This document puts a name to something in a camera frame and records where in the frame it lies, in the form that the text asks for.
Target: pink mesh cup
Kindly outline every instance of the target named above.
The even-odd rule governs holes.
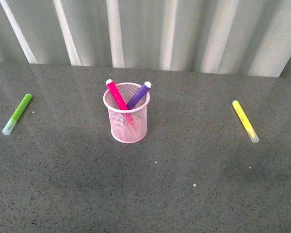
[[[119,83],[116,87],[127,103],[141,85]],[[116,140],[123,143],[133,143],[144,138],[147,132],[146,106],[150,102],[149,92],[131,110],[120,110],[109,90],[103,95],[103,102],[108,108],[111,134]]]

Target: gray countertop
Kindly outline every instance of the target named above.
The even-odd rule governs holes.
[[[152,82],[140,142],[111,135],[109,78]],[[0,63],[0,232],[12,230],[290,233],[291,79]]]

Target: purple marker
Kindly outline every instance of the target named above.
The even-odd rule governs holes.
[[[131,98],[131,100],[127,103],[127,107],[129,110],[133,109],[134,106],[141,100],[141,98],[147,93],[147,91],[151,88],[150,82],[145,82],[140,89],[136,92],[136,94]]]

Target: yellow marker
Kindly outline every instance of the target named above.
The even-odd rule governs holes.
[[[253,143],[257,143],[260,141],[259,137],[257,136],[256,132],[254,131],[252,125],[250,124],[250,121],[248,120],[246,114],[244,113],[241,105],[237,100],[233,101],[233,107],[235,108],[235,111],[237,112],[237,115],[239,119],[242,121],[242,124],[244,128],[246,129],[251,141]]]

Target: marker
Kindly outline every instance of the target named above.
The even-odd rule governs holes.
[[[15,112],[11,116],[11,119],[6,123],[4,129],[2,130],[2,134],[10,135],[12,129],[16,125],[17,121],[19,120],[20,116],[23,114],[24,110],[26,109],[27,105],[29,104],[30,100],[32,99],[31,94],[26,94],[23,100],[20,102],[19,106],[16,108]]]
[[[112,81],[112,79],[108,79],[106,81],[106,85],[107,85],[107,88],[110,91],[111,95],[113,96],[116,104],[118,105],[118,107],[121,110],[128,110],[128,107],[126,106],[120,92],[118,91],[118,89],[117,89],[115,83]]]
[[[141,100],[141,98],[150,90],[151,83],[145,82],[139,90],[136,92],[136,94],[131,98],[131,100],[127,103],[127,107],[129,110],[133,109],[134,106]]]
[[[239,119],[241,120],[244,128],[246,129],[251,141],[253,143],[257,143],[260,141],[259,137],[257,136],[256,132],[254,131],[250,121],[248,120],[246,114],[244,113],[241,105],[239,104],[239,102],[237,100],[233,101],[233,107],[239,117]]]
[[[111,95],[113,96],[116,104],[118,105],[118,107],[121,110],[128,110],[128,107],[126,106],[126,104],[125,104],[120,92],[118,91],[115,83],[111,79],[108,79],[106,81],[106,85],[107,85],[107,88],[110,91]],[[126,122],[129,123],[136,132],[137,128],[135,127],[134,119],[132,118],[132,115],[131,114],[123,114],[123,115],[124,115]]]

